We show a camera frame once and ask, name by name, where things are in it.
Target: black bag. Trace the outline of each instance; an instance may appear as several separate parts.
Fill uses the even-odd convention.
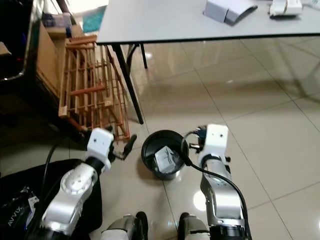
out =
[[[67,159],[62,161],[55,161],[49,164],[48,174],[46,178],[46,186],[44,191],[45,207],[49,205],[51,200],[58,193],[62,176],[67,171],[73,169],[80,163],[82,163],[80,159]],[[28,218],[28,214],[30,212],[28,197],[29,196],[33,197],[34,195],[37,197],[40,196],[44,170],[45,170],[45,166],[40,165],[40,166],[36,166],[30,169],[20,171],[20,172],[0,178],[0,207],[4,206],[4,204],[8,204],[9,202],[8,200],[17,198],[17,201],[15,202],[16,205],[12,203],[11,210],[8,209],[7,216],[10,215],[9,214],[10,212],[13,213],[15,211],[14,209],[17,209],[17,208],[14,208],[14,206],[19,206],[19,204],[21,207],[25,206],[24,211],[21,211],[21,214],[22,213],[24,214],[20,215],[19,221],[17,220],[15,221],[17,223],[15,225],[17,227],[17,230],[16,228],[14,228],[13,232],[10,231],[11,235],[7,235],[8,232],[6,233],[6,231],[3,230],[3,229],[11,229],[11,228],[3,228],[2,224],[0,224],[0,240],[7,240],[7,239],[19,240],[24,238],[25,229],[21,227],[21,224],[23,223],[24,219]],[[0,223],[6,223],[6,221],[8,221],[8,217],[3,217],[3,215],[0,213]],[[101,196],[100,180],[98,179],[95,185],[93,186],[90,197],[85,201],[83,205],[81,217],[76,225],[76,229],[72,235],[72,238],[74,236],[82,236],[82,239],[83,239],[85,237],[84,234],[88,234],[93,230],[99,228],[101,224],[102,224],[102,196]]]

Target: white object on table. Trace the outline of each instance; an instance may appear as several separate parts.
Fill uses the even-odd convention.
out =
[[[311,0],[311,2],[309,2],[307,5],[314,9],[320,10],[320,0]]]
[[[270,16],[295,16],[302,12],[300,0],[272,0],[269,14]]]
[[[257,7],[251,0],[207,0],[203,14],[220,23],[234,23],[245,11]]]

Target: gray table top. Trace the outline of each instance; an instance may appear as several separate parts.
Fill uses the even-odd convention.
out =
[[[320,11],[305,6],[292,19],[270,19],[270,0],[231,26],[203,15],[206,0],[110,0],[98,44],[161,43],[320,35]]]

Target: tiled floor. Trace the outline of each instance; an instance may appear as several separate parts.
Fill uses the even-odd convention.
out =
[[[138,49],[131,71],[145,124],[130,107],[138,140],[127,160],[100,178],[103,224],[92,239],[140,210],[155,240],[175,239],[182,212],[206,223],[201,174],[184,167],[176,179],[158,180],[140,152],[154,131],[183,134],[208,123],[229,127],[226,153],[253,239],[320,239],[320,38],[146,44],[145,50],[148,70]],[[0,150],[2,175],[43,163],[50,144]],[[84,152],[61,147],[54,159],[69,156]]]

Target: wooden rack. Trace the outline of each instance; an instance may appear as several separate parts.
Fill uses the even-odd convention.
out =
[[[96,38],[66,43],[58,114],[79,131],[112,126],[116,140],[128,140],[126,91],[108,47],[97,46]]]

